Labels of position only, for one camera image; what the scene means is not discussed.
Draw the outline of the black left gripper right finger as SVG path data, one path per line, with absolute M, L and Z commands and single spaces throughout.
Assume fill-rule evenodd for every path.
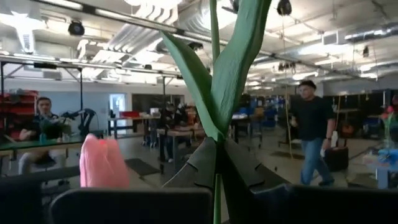
M 223 182 L 231 223 L 397 224 L 397 191 L 291 184 L 233 140 Z

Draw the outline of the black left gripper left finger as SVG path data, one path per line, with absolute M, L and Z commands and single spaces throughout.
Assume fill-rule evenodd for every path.
M 82 187 L 59 195 L 51 223 L 212 224 L 215 143 L 206 139 L 161 188 Z

